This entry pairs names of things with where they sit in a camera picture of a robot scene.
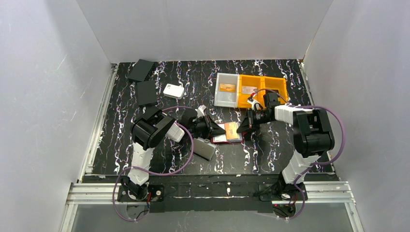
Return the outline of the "red leather card holder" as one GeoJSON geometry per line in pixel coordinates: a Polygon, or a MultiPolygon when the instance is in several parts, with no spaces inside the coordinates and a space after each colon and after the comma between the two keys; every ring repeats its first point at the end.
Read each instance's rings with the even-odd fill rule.
{"type": "MultiPolygon", "coordinates": [[[[218,124],[219,124],[220,127],[224,127],[225,123],[218,123],[218,124]]],[[[229,141],[226,140],[226,135],[224,134],[224,135],[219,135],[219,136],[215,136],[215,137],[211,138],[211,143],[213,143],[213,144],[241,143],[241,142],[244,141],[243,133],[241,133],[241,138],[242,138],[241,141],[229,142],[229,141]]]]}

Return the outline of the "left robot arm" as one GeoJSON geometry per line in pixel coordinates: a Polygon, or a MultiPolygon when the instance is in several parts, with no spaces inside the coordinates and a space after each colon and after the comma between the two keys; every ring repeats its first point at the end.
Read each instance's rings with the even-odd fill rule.
{"type": "Polygon", "coordinates": [[[179,143],[184,136],[192,139],[193,153],[210,161],[217,144],[242,142],[238,122],[216,123],[205,113],[206,107],[186,107],[180,120],[158,107],[148,108],[131,126],[133,142],[132,167],[120,180],[123,194],[142,201],[149,197],[147,182],[154,148],[165,138],[179,143]]]}

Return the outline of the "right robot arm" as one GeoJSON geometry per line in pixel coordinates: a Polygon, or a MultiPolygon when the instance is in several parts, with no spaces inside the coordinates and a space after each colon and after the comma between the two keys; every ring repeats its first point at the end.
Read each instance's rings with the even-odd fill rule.
{"type": "Polygon", "coordinates": [[[281,104],[272,94],[264,95],[265,106],[248,98],[251,107],[246,110],[247,118],[242,126],[248,131],[259,129],[261,124],[281,121],[293,127],[294,152],[288,165],[281,171],[276,183],[269,187],[262,187],[254,193],[255,197],[273,195],[290,198],[300,194],[304,197],[304,178],[321,157],[334,148],[334,136],[327,112],[323,109],[309,109],[294,106],[289,103],[281,104]]]}

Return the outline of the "orange credit card from holder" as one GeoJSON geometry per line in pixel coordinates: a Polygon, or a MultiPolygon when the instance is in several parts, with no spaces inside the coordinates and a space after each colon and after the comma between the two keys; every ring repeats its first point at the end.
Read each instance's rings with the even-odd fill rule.
{"type": "Polygon", "coordinates": [[[241,134],[237,133],[238,123],[228,122],[224,124],[224,129],[226,131],[226,140],[229,142],[241,141],[241,134]]]}

